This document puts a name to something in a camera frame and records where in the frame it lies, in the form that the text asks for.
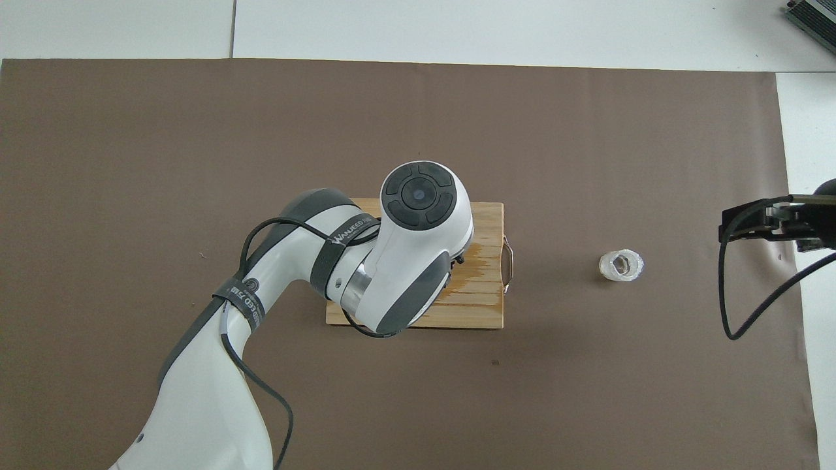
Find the white table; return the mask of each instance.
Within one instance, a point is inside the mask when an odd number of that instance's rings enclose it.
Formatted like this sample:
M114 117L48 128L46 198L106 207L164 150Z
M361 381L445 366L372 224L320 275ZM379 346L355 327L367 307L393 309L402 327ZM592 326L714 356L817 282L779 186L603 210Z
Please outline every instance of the white table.
M781 1L275 2L6 0L2 58L340 59L624 69L772 71L791 192L836 177L836 56ZM803 268L821 253L797 256ZM836 284L802 284L822 469L836 469Z

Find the wooden cutting board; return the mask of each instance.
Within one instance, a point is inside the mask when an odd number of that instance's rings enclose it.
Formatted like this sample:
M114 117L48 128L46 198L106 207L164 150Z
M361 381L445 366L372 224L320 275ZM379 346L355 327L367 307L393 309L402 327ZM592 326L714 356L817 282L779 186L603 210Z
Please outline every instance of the wooden cutting board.
M360 209L380 216L380 200L355 198ZM450 285L412 328L499 329L502 309L502 237L504 212L501 202L471 202L473 243L464 254L464 264L453 268ZM349 324L339 305L328 302L325 322Z

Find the black strap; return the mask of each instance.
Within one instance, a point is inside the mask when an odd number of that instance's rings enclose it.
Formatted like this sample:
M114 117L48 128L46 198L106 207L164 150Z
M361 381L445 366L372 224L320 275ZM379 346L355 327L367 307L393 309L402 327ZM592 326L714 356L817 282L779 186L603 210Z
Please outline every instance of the black strap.
M311 269L313 290L330 300L327 294L328 280L345 249L358 235L377 225L380 225L380 221L364 212L350 218L331 233L319 250L316 261L313 262Z
M250 331L255 331L256 328L264 320L266 312L261 299L250 290L250 288L241 280L236 278L229 278L221 287L219 287L212 297L220 297L221 299L229 300L229 302L240 310L250 324Z

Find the black cable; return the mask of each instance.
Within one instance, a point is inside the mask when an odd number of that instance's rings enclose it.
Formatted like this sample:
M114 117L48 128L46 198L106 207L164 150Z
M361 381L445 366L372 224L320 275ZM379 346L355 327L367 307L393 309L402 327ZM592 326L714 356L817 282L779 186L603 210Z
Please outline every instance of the black cable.
M836 261L836 253L830 254L822 259L819 259L816 263L807 266L805 269L799 271L790 279L788 279L785 283L778 286L777 289L772 291L769 296L767 296L760 305L749 315L746 321L743 322L741 327L735 332L732 333L731 328L729 328L729 320L728 315L726 313L726 248L729 243L729 239L732 237L735 229L737 228L740 223L746 219L747 217L751 216L755 212L760 211L764 207L769 207L773 204L778 204L779 202L792 202L792 196L784 196L784 197L774 197L772 199L766 199L764 201L759 202L753 206L748 207L746 210L737 214L731 222L729 222L726 230L723 232L722 238L720 240L720 255L719 260L717 262L717 290L720 295L720 316L723 322L723 330L726 332L726 336L729 340L737 340L743 334L749 330L749 327L755 323L755 320L761 316L761 314L772 305L775 300L781 296L784 292L787 292L793 285L797 284L802 279L806 278L810 274L816 272L820 268Z
M393 331L392 333L375 333L371 329L365 329L362 326L360 326L359 324L357 324L357 322L354 321L353 318L351 318L351 315L348 312L346 312L345 309L343 309L343 315L345 315L345 319L347 319L349 321L349 324L351 324L351 326L354 326L355 330L357 330L360 333L362 333L366 336L369 336L371 338L391 338L392 336L395 336L398 333L400 333L401 331L403 331L403 330L397 330L397 331Z
M288 451L288 444L290 444L290 435L293 434L293 410L290 409L290 404L287 400L284 399L283 396L281 396L281 394L279 394L277 391L275 391L273 388L267 385L267 383L261 380L261 378L258 377L258 375L256 375L255 372L250 370L250 368L247 367L246 364L244 364L244 361L241 360L240 357L238 357L238 354L235 352L235 350L232 348L232 344L229 342L229 335L227 335L226 333L221 334L221 342L223 342L223 349L227 350L227 355L229 355L229 358L232 359L232 362L234 362L235 365L238 366L238 369L240 369L241 372L244 373L244 375L249 377L251 381L255 382L256 385L260 386L262 390L266 391L270 396L272 396L276 400L279 400L279 402L282 403L282 406L284 406L284 409L288 412L288 433L284 437L282 451L278 454L278 459L276 459L276 465L273 467L273 470L276 470L278 469L278 466L282 464L284 454Z
M312 234L316 235L317 237L322 238L323 240L328 239L327 234L318 230L316 227L312 227L311 225L307 224L306 222L301 222L301 221L298 221L296 219L292 219L292 218L289 218L289 217L270 218L268 220L265 220L264 222L259 223L247 235L247 238L244 240L244 245L241 249L241 258L239 259L239 262L238 262L238 272L235 273L235 276L233 276L233 277L237 278L238 280L242 280L243 277L244 277L244 274L246 274L246 272L247 272L247 255L250 253L250 245L252 245L252 240L256 237L256 235L258 235L258 233L261 232L265 227L269 227L269 226L275 225L275 224L282 224L282 223L287 223L287 224L290 224L290 225L294 225L296 227L304 228L305 230L311 232ZM362 243L369 242L369 241L374 240L375 238L377 238L377 235L378 235L378 231L374 231L373 233L371 233L369 235L366 235L365 237L356 238L356 239L352 240L351 242L348 243L347 246L353 247L355 245L360 245ZM356 324L349 317L348 312L345 312L345 314L346 314L346 318L349 319L349 322L354 326L354 328L356 330L358 330L360 333L364 334L364 335L372 336L372 337L375 337L375 338L388 338L390 336L396 335L397 333L400 333L400 331L398 331L398 332L388 334L388 335L380 335L378 333L365 331L362 328L360 328L360 326L358 324ZM291 436L291 434L293 434L293 410L290 408L290 404L288 403L288 401L285 400L284 397L281 394L279 394L277 391L275 391L273 388L271 388L269 385L267 385L267 383L265 381L263 381L260 377L258 377L258 375L256 375L255 372L253 372L249 367L247 367L246 364L244 364L244 361L241 360L241 358L238 356L238 354L232 348L232 344L229 342L229 336L226 333L221 334L221 342L223 343L223 348L227 351L227 355L229 356L229 359L231 359L232 362L235 363L235 365L238 367L238 369L240 369L241 372L244 373L244 375L249 377L251 381L255 382L256 385L261 387L262 390L266 391L270 396L272 396L273 398L278 400L282 404L282 406L284 406L284 409L288 413L288 432L284 437L284 444L282 445L282 451L278 454L278 459L276 460L276 465L273 467L273 470L276 470L282 464L282 460L284 459L284 454L288 450L288 444L290 444L290 436Z
M258 235L258 233L261 232L265 227L282 223L287 223L290 225L295 225L296 227L304 228L308 232L311 232L312 234L316 235L319 238L322 238L323 240L328 239L328 235L325 232L318 230L316 227L312 227L306 222L302 222L289 217L269 218L264 222L259 223L252 231L250 231L249 235L247 235L247 238L244 240L244 246L241 250L241 258L238 261L237 276L239 278L242 278L245 272L247 271L247 255L250 253L250 245L252 244L252 239L255 238L255 236ZM374 240L375 238L377 238L377 231L369 235L366 235L365 237L355 238L354 240L350 241L349 244L346 246L353 247Z

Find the circular button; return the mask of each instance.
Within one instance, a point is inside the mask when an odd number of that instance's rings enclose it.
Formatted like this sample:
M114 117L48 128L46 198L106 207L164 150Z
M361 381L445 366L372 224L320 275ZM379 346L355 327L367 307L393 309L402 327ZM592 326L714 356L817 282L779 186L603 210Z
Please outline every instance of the circular button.
M390 196L397 194L400 184L410 176L412 176L412 168L409 165L399 166L397 170L392 171L392 174L389 175L389 178L386 179L386 183L384 184L386 194Z
M400 196L406 206L421 211L436 201L436 185L423 177L413 178L406 182Z
M436 223L444 218L452 209L453 196L449 192L443 192L438 198L438 204L426 212L426 221Z
M403 207L400 202L391 201L386 205L386 208L389 209L389 213L393 218L400 220L410 227L418 227L421 224L421 220L418 218L418 212Z

